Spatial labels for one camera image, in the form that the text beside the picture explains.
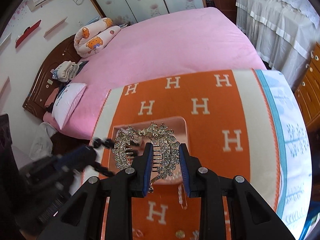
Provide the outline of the rhinestone leaf hair comb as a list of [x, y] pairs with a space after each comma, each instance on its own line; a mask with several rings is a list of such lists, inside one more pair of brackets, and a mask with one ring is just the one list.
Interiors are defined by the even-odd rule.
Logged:
[[127, 126], [116, 130], [112, 157], [118, 171], [140, 173], [142, 194], [151, 193], [153, 184], [181, 180], [180, 142], [165, 123], [151, 122], [148, 127]]

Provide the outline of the bear print rolled quilt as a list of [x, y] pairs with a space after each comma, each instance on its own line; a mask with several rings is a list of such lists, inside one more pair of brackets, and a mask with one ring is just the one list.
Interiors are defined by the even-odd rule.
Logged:
[[87, 58], [103, 50], [120, 31], [121, 27], [113, 25], [110, 18], [102, 18], [77, 31], [74, 48], [79, 56]]

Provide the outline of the white blue patterned sheet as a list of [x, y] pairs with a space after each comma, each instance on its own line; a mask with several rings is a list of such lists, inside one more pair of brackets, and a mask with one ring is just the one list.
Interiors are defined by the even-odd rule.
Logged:
[[307, 218], [312, 188], [311, 151], [300, 107], [281, 72], [256, 70], [279, 147], [280, 195], [277, 215], [299, 239]]

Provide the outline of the pink jewelry tray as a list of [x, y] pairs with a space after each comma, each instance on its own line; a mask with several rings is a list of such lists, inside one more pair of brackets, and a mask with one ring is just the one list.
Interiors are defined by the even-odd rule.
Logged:
[[108, 168], [117, 173], [132, 165], [143, 154], [147, 143], [153, 146], [150, 185], [170, 185], [182, 182], [179, 146], [188, 144], [188, 129], [181, 116], [117, 125], [112, 130], [114, 148]]

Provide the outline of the folded clothes pile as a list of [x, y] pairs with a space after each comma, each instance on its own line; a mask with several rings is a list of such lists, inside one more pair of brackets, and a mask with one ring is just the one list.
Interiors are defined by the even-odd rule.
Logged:
[[82, 61], [75, 63], [72, 61], [64, 61], [55, 69], [50, 72], [54, 80], [58, 80], [62, 83], [72, 81], [82, 70], [82, 68], [88, 63], [88, 61]]

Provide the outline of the pink bed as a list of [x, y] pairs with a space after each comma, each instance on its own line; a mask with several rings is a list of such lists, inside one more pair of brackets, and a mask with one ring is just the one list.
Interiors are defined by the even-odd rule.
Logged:
[[90, 139], [108, 91], [160, 77], [265, 69], [247, 36], [212, 7], [157, 16], [121, 29], [74, 78], [86, 90], [61, 133]]

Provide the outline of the small gold round brooch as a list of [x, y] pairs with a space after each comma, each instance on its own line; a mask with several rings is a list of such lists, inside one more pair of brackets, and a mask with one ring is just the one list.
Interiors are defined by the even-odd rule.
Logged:
[[177, 239], [184, 239], [185, 238], [185, 232], [183, 230], [177, 230], [175, 232], [175, 236]]

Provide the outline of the white lace covered furniture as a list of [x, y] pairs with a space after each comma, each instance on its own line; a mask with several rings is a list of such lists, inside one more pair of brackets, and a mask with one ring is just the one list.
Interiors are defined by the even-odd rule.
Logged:
[[236, 26], [296, 89], [319, 43], [319, 14], [309, 0], [236, 0], [235, 5]]

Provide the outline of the orange H-pattern blanket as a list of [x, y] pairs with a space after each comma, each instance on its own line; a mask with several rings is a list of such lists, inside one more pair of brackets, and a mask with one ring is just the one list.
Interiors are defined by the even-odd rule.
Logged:
[[[271, 111], [256, 70], [224, 70], [160, 78], [112, 89], [99, 113], [94, 137], [111, 138], [117, 125], [181, 116], [191, 155], [217, 175], [241, 175], [277, 208], [280, 190], [279, 147]], [[200, 200], [187, 197], [183, 210], [178, 185], [155, 185], [132, 201], [133, 228], [144, 239], [197, 239]]]

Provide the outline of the wooden headboard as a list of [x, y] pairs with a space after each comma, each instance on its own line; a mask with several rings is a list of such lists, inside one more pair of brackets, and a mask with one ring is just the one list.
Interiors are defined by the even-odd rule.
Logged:
[[74, 48], [74, 35], [59, 43], [45, 58], [35, 77], [28, 96], [23, 103], [24, 110], [38, 119], [43, 119], [47, 112], [45, 103], [54, 89], [59, 87], [60, 81], [52, 78], [51, 70], [65, 61], [79, 62], [81, 57]]

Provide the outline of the small gold hair clip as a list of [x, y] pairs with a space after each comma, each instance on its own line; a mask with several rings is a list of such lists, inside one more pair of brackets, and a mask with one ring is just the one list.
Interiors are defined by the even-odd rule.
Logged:
[[178, 185], [178, 202], [183, 210], [187, 209], [187, 195], [182, 183]]

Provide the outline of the red wall shelf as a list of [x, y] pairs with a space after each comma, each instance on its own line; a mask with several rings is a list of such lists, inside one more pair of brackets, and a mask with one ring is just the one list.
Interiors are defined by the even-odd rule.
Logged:
[[18, 46], [30, 35], [32, 34], [41, 24], [41, 20], [37, 21], [31, 27], [27, 27], [25, 31], [16, 39], [15, 48]]

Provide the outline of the white pillow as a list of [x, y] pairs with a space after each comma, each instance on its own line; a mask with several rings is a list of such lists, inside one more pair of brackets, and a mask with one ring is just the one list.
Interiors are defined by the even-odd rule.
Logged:
[[81, 100], [87, 85], [85, 83], [70, 83], [58, 95], [54, 102], [52, 117], [59, 129], [63, 129]]

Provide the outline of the wooden dresser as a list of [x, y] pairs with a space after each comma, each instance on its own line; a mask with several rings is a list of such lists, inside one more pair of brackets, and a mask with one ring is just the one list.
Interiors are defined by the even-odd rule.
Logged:
[[295, 91], [295, 97], [308, 132], [319, 130], [320, 117], [320, 68], [319, 43], [310, 52], [310, 62], [305, 65], [305, 74]]

